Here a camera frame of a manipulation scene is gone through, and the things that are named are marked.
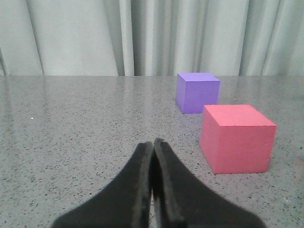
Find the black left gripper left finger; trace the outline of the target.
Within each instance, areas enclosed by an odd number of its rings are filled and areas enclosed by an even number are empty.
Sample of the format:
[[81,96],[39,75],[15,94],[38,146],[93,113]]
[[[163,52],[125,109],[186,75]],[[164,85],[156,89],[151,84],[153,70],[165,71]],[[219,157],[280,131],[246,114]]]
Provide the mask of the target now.
[[147,228],[152,143],[137,145],[116,177],[97,195],[57,218],[54,228]]

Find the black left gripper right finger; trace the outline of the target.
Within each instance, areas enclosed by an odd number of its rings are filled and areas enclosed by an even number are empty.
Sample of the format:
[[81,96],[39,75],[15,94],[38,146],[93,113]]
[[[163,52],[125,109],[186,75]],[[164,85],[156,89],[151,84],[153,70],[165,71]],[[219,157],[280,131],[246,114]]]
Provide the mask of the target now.
[[161,228],[264,228],[255,214],[196,178],[163,139],[154,141],[152,190]]

